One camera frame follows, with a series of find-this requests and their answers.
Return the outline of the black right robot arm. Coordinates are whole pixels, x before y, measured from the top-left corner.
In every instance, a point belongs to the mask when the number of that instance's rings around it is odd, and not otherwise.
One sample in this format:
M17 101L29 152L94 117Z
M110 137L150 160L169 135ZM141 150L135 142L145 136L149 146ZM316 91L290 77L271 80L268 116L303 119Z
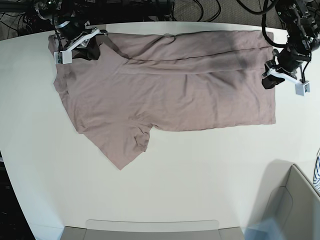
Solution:
M37 0L34 9L43 20L49 20L55 35L57 51L54 52L56 64L70 64L74 58L98 60L100 49L96 36L105 34L97 27L88 28L90 22L76 16L75 4L72 0Z

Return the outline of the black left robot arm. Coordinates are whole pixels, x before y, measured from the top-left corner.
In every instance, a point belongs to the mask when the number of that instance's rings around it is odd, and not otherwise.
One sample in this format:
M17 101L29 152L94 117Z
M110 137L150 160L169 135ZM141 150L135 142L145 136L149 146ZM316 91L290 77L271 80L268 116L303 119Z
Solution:
M320 27L308 9L308 0L273 0L263 3L261 21L262 35L274 47L272 59L267 61L262 74L262 85L272 89L284 81L295 85L295 93L304 96L310 92L310 83L305 77L305 67L312 60L312 52L320 47ZM273 42L266 32L267 12L275 9L288 33L287 42Z

